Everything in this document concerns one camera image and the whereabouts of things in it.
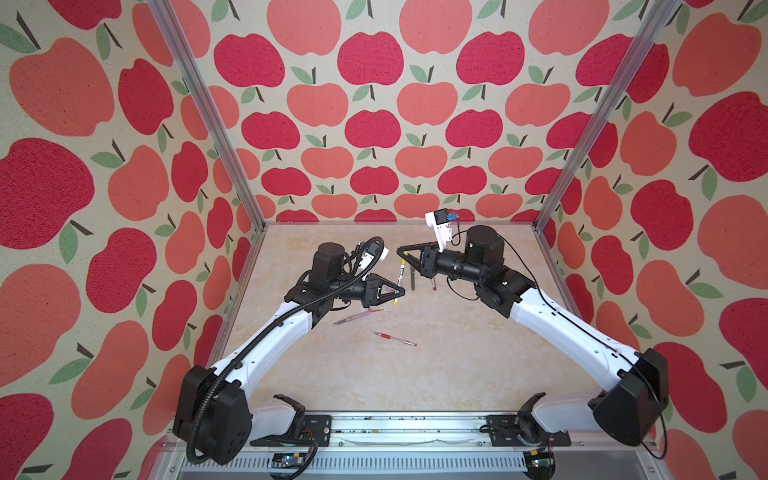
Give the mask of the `white pen yellow tip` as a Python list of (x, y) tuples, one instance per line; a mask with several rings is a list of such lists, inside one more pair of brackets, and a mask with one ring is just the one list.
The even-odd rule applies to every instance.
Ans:
[[(404, 259), (401, 259), (400, 269), (399, 269), (398, 278), (397, 278), (397, 287), (402, 287), (405, 267), (406, 267), (406, 261)], [(398, 305), (398, 301), (399, 301), (398, 299), (394, 300), (393, 305), (395, 307)]]

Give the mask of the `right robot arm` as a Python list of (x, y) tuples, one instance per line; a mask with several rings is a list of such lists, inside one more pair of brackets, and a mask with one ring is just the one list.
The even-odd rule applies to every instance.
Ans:
[(433, 241), (401, 246), (397, 254), (423, 277), (471, 283), (484, 305), (541, 336), (596, 382), (596, 390), (583, 395), (532, 396), (518, 411), (525, 442), (536, 445), (561, 431), (602, 431), (623, 445), (642, 445), (669, 403), (666, 358), (621, 343), (557, 304), (531, 272), (506, 265), (509, 245), (493, 228), (473, 226), (461, 251)]

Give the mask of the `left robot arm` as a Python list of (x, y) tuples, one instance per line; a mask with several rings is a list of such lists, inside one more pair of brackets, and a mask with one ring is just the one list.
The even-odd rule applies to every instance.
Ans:
[(336, 302), (363, 307), (383, 305), (404, 296), (403, 288), (373, 273), (385, 258), (382, 238), (374, 236), (352, 251), (334, 242), (317, 247), (312, 266), (285, 294), (275, 314), (243, 345), (210, 367), (194, 366), (182, 380), (173, 433), (186, 444), (193, 465), (225, 465), (246, 446), (260, 441), (307, 446), (317, 442), (305, 427), (305, 407), (276, 395), (251, 408), (249, 399), (275, 363), (307, 335)]

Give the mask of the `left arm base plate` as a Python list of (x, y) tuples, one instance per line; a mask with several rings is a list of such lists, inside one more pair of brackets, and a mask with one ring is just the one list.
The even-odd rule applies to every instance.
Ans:
[(252, 440), (252, 447), (304, 447), (314, 441), (319, 447), (328, 447), (332, 430), (331, 415), (303, 415), (294, 420), (288, 431), (282, 435), (271, 435)]

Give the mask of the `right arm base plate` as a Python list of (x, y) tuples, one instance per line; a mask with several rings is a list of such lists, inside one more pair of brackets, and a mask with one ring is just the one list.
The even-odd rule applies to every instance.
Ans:
[(545, 432), (529, 414), (489, 415), (478, 429), (494, 447), (569, 447), (567, 432)]

